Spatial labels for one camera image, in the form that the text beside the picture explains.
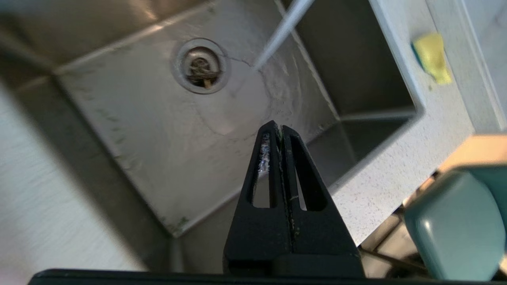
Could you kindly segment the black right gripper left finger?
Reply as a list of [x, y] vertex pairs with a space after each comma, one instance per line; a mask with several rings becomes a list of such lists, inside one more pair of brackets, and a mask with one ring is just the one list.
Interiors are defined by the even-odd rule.
[[[257, 208], [254, 191], [261, 161], [268, 156], [270, 206]], [[223, 270], [229, 274], [273, 274], [274, 261], [290, 253], [280, 135], [275, 121], [259, 128], [234, 217], [223, 248]]]

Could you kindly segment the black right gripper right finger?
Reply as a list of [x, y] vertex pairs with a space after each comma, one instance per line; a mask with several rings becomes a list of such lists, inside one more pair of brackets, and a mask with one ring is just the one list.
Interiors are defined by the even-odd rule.
[[289, 253], [282, 274], [364, 277], [358, 249], [300, 135], [282, 127]]

